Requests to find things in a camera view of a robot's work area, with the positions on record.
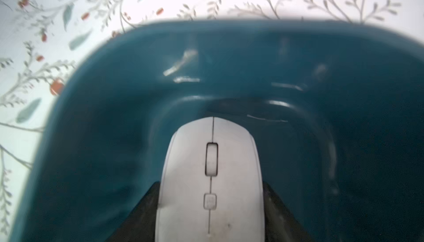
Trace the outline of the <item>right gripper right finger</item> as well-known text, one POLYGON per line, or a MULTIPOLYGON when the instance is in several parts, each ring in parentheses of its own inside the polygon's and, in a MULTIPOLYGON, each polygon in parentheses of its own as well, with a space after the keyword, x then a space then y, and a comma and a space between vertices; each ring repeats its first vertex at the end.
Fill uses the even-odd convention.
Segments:
POLYGON ((271 186, 263 182, 265 242, 313 242, 271 186))

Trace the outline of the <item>teal storage box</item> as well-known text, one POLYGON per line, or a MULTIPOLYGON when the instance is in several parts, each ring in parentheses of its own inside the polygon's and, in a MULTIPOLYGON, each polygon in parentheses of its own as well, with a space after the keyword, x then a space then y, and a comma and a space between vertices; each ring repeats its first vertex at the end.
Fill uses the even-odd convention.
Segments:
POLYGON ((424 49, 341 22, 164 22, 93 52, 59 96, 10 240, 105 242, 172 136, 217 117, 256 143, 314 242, 424 239, 424 49))

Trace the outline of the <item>white mouse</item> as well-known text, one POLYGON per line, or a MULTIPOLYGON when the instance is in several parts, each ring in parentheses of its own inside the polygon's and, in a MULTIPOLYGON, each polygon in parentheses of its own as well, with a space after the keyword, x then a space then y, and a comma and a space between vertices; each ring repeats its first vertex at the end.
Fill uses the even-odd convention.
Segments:
POLYGON ((261 167, 247 129, 208 117, 176 131, 160 182, 155 240, 265 240, 261 167))

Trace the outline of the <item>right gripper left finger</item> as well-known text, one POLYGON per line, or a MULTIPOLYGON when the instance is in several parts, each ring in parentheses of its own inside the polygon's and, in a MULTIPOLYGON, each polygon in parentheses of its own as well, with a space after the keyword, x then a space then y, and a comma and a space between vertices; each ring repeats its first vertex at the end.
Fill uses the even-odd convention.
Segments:
POLYGON ((154 242, 160 182, 154 182, 106 242, 154 242))

